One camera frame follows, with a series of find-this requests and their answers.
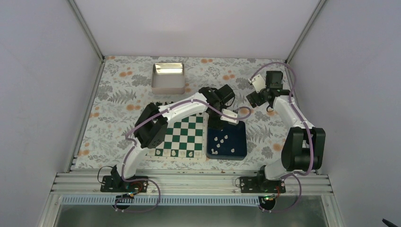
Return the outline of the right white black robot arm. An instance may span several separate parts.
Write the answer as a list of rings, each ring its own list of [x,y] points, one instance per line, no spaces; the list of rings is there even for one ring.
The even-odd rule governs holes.
[[[295,103],[293,91],[284,89],[282,80],[283,72],[274,70],[267,71],[265,77],[254,74],[249,79],[255,89],[246,97],[251,106],[268,103],[288,130],[280,160],[261,167],[257,173],[256,186],[261,192],[270,191],[274,182],[291,175],[307,176],[323,162],[326,133],[306,119]]]

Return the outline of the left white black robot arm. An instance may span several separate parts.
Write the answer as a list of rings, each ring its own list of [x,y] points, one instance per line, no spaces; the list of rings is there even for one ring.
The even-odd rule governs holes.
[[[135,127],[126,133],[125,138],[131,142],[132,147],[122,163],[112,168],[111,179],[105,182],[105,186],[121,192],[128,190],[131,187],[131,177],[135,175],[141,160],[149,149],[156,148],[165,140],[167,128],[175,122],[193,114],[207,113],[207,126],[211,129],[221,130],[224,123],[229,121],[238,123],[235,113],[228,110],[227,106],[227,102],[234,97],[233,89],[224,85],[219,89],[202,87],[189,98],[171,104],[148,104]]]

